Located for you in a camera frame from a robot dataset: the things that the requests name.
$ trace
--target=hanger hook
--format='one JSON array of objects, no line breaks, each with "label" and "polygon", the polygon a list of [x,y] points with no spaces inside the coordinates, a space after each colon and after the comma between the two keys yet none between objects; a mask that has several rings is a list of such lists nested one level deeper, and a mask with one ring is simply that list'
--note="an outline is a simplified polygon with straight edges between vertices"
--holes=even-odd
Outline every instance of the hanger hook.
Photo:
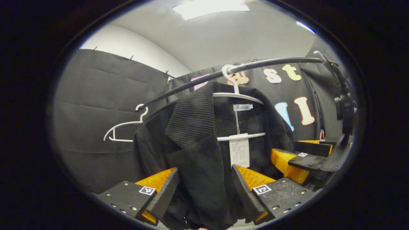
[{"label": "hanger hook", "polygon": [[224,65],[224,66],[222,67],[222,73],[223,73],[223,76],[224,76],[228,81],[230,81],[230,82],[233,84],[234,93],[235,93],[235,94],[239,94],[237,82],[235,82],[233,79],[231,79],[231,78],[229,77],[229,75],[227,74],[227,71],[230,70],[231,68],[234,68],[234,67],[236,67],[236,66],[235,66],[235,65]]},{"label": "hanger hook", "polygon": [[[139,109],[139,107],[141,107],[142,105],[144,105],[144,104],[139,104],[139,105],[136,107],[135,111],[137,111],[137,110]],[[148,113],[148,107],[146,107],[146,111],[141,114],[140,121],[142,121],[142,118],[143,118],[147,113]]]}]

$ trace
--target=black jacket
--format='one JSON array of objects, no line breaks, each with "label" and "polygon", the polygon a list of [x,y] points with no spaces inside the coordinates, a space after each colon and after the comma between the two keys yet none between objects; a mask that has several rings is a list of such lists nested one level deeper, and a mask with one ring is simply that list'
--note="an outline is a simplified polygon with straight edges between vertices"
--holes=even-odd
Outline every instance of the black jacket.
[{"label": "black jacket", "polygon": [[240,87],[241,94],[264,105],[213,97],[214,92],[234,90],[211,81],[153,113],[134,135],[138,179],[179,168],[178,188],[161,220],[171,230],[185,229],[186,223],[190,228],[226,229],[244,218],[231,180],[229,142],[217,141],[237,134],[233,104],[253,104],[253,109],[237,112],[240,133],[266,133],[249,139],[250,169],[278,179],[282,173],[271,163],[271,149],[293,151],[290,127],[262,92]]}]

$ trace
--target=white wall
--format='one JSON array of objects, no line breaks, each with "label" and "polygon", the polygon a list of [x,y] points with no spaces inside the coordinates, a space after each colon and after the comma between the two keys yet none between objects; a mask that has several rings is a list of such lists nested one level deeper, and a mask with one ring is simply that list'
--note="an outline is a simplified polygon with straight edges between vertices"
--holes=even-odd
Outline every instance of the white wall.
[{"label": "white wall", "polygon": [[179,77],[191,71],[161,47],[123,27],[107,25],[90,37],[80,49],[96,50],[131,58],[152,68]]}]

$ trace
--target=fluorescent light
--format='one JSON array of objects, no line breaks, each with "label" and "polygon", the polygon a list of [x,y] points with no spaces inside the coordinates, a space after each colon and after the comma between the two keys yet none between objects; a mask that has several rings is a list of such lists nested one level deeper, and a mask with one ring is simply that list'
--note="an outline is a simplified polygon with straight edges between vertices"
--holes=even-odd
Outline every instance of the fluorescent light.
[{"label": "fluorescent light", "polygon": [[301,22],[297,22],[297,25],[299,25],[299,26],[301,26],[301,27],[303,27],[303,28],[308,29],[308,30],[311,31],[312,33],[315,33],[314,30],[310,29],[308,26],[304,25],[304,24],[301,23]]},{"label": "fluorescent light", "polygon": [[244,0],[194,0],[178,5],[173,10],[182,15],[184,20],[218,12],[250,11]]}]

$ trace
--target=black fabric backdrop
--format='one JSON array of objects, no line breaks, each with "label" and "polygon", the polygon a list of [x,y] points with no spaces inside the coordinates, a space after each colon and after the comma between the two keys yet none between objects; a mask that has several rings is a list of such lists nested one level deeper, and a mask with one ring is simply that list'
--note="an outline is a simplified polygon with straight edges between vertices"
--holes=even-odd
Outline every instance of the black fabric backdrop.
[{"label": "black fabric backdrop", "polygon": [[[342,64],[330,47],[317,38],[307,56],[317,57],[312,52],[320,50],[332,61]],[[242,61],[230,63],[240,65]],[[326,136],[338,137],[342,122],[337,121],[334,97],[339,91],[339,83],[322,64],[290,63],[300,81],[292,80],[282,70],[282,65],[265,66],[246,70],[249,78],[239,87],[257,88],[270,99],[273,105],[286,102],[291,125],[294,126],[295,140],[317,140],[321,130],[321,121]],[[94,193],[111,188],[120,181],[135,181],[135,165],[131,142],[103,141],[105,133],[114,125],[138,121],[139,113],[135,107],[176,88],[192,78],[219,71],[223,65],[196,71],[167,82],[167,76],[161,71],[121,56],[92,50],[78,50],[72,57],[61,76],[54,100],[54,128],[57,145],[63,160],[79,183]],[[278,84],[267,81],[263,70],[273,68],[281,77]],[[341,65],[345,76],[349,73]],[[214,79],[227,83],[224,77]],[[318,113],[317,99],[322,119]],[[163,107],[167,102],[193,92],[193,88],[152,103],[149,113]],[[302,116],[294,99],[307,97],[307,104],[314,123],[302,125]],[[116,138],[132,139],[138,124],[122,126],[116,129]]]},{"label": "black fabric backdrop", "polygon": [[[135,180],[132,143],[103,138],[114,125],[139,121],[136,106],[165,93],[167,78],[114,54],[75,53],[56,90],[54,128],[61,157],[84,188],[100,193],[123,180]],[[163,100],[149,106],[146,116],[165,104]],[[116,138],[131,140],[137,126],[117,128]]]}]

